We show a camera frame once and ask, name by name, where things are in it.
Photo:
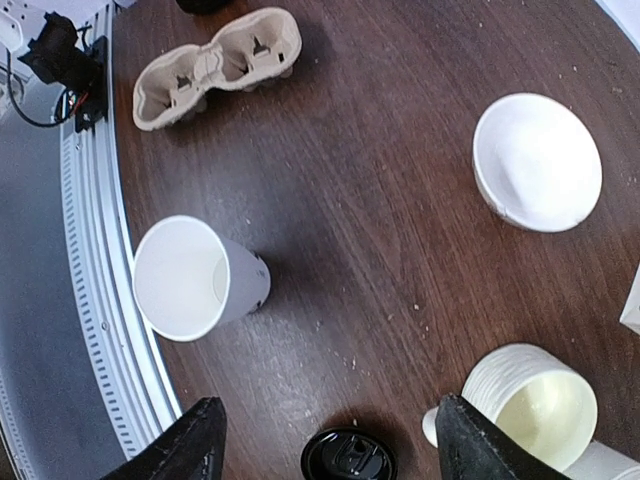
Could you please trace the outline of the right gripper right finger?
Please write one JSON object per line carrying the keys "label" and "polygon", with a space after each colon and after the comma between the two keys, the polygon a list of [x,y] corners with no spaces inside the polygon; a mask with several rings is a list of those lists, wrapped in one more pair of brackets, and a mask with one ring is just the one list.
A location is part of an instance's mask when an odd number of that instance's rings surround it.
{"label": "right gripper right finger", "polygon": [[563,479],[460,395],[445,395],[435,431],[443,479]]}

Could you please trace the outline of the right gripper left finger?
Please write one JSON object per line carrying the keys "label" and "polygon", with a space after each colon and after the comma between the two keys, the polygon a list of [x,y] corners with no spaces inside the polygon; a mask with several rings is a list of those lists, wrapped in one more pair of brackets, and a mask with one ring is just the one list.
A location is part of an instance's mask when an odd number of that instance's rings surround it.
{"label": "right gripper left finger", "polygon": [[227,415],[218,397],[203,397],[140,454],[107,479],[219,479]]}

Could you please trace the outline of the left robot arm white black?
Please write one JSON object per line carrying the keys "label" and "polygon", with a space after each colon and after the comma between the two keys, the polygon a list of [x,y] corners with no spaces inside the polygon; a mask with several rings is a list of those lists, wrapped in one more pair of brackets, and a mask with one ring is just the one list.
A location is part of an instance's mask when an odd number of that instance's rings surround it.
{"label": "left robot arm white black", "polygon": [[1,73],[84,92],[104,81],[98,50],[80,46],[80,28],[28,1],[1,3]]}

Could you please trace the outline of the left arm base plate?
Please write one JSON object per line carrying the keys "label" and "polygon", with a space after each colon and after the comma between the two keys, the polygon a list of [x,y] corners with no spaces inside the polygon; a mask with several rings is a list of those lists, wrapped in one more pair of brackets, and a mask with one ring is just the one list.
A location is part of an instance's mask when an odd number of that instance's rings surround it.
{"label": "left arm base plate", "polygon": [[84,53],[87,58],[84,62],[84,69],[87,71],[88,80],[83,90],[85,99],[74,113],[76,133],[90,130],[98,121],[108,117],[108,47],[109,40],[105,35],[102,35]]}

